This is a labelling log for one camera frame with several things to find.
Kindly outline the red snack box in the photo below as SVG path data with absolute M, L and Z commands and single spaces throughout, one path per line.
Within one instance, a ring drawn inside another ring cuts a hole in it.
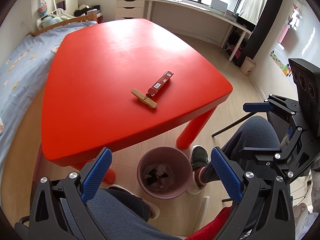
M 152 98 L 155 94 L 165 85 L 165 83 L 170 80 L 174 75 L 173 72 L 165 72 L 147 91 L 146 96 Z

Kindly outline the pink trash bin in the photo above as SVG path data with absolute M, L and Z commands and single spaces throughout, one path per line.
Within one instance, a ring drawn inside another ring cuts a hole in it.
M 153 198 L 174 199 L 182 195 L 191 181 L 192 168 L 180 150 L 161 146 L 146 152 L 137 167 L 140 187 Z

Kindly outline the white drawer cabinet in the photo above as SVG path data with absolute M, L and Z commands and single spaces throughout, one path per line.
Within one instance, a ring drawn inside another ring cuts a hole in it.
M 143 18 L 145 0 L 117 0 L 116 20 Z

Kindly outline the bed with blue sheet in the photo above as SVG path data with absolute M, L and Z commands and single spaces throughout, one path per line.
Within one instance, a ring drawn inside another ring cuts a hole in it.
M 54 48 L 67 34 L 93 25 L 95 21 L 74 22 L 28 35 L 1 66 L 1 169 L 26 111 L 46 83 Z

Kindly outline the person's left leg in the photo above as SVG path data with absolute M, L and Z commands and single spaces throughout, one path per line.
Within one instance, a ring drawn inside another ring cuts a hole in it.
M 150 207 L 130 193 L 99 189 L 87 206 L 110 239 L 178 239 L 148 224 Z

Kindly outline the white long desk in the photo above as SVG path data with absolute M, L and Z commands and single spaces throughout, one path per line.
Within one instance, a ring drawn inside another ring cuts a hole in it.
M 240 38 L 229 57 L 232 61 L 244 37 L 251 31 L 220 13 L 184 2 L 145 0 L 145 17 L 172 33 L 185 35 L 224 48 L 233 28 Z

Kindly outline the person's right leg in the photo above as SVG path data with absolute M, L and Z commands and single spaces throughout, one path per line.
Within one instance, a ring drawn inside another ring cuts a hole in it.
M 254 116 L 246 120 L 235 134 L 222 147 L 222 151 L 229 160 L 236 161 L 244 171 L 251 171 L 259 178 L 272 180 L 277 174 L 268 166 L 256 165 L 252 160 L 242 160 L 239 152 L 244 147 L 278 148 L 280 141 L 272 125 L 261 116 Z M 189 194 L 199 194 L 208 183 L 219 180 L 212 163 L 193 172 L 187 189 Z

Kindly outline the black shoe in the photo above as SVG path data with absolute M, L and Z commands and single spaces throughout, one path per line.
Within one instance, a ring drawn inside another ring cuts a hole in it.
M 204 147 L 195 145 L 191 149 L 189 159 L 194 172 L 208 164 L 208 153 Z

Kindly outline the person's leg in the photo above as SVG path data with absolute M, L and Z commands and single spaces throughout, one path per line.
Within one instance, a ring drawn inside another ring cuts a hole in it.
M 99 189 L 87 206 L 110 239 L 178 239 L 148 224 L 150 207 L 130 193 Z
M 259 178 L 272 180 L 277 174 L 268 166 L 256 165 L 252 160 L 242 160 L 239 152 L 244 147 L 278 148 L 280 141 L 272 125 L 261 116 L 254 116 L 246 120 L 235 134 L 222 147 L 222 151 L 229 160 L 236 161 L 244 171 L 251 171 Z M 208 183 L 219 180 L 212 163 L 193 172 L 187 189 L 189 194 L 199 194 Z

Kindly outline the white small waste bin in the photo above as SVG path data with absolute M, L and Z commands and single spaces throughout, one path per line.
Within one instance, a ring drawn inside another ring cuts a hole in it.
M 257 64 L 251 58 L 246 57 L 240 67 L 240 71 L 245 75 L 249 75 L 250 72 L 256 67 L 256 65 Z

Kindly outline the red plastic table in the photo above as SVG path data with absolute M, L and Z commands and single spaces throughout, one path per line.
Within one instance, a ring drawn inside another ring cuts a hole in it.
M 167 71 L 174 75 L 140 102 Z M 177 126 L 187 149 L 216 107 L 232 92 L 229 81 L 182 39 L 146 19 L 93 25 L 65 36 L 50 68 L 42 106 L 42 150 L 59 166 L 82 168 L 103 147 L 113 152 Z

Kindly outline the wooden clothespin on table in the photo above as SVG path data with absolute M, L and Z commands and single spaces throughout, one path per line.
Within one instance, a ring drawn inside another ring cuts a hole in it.
M 148 96 L 143 94 L 137 89 L 131 90 L 131 93 L 142 103 L 148 105 L 150 108 L 155 109 L 157 107 L 157 103 L 150 99 Z

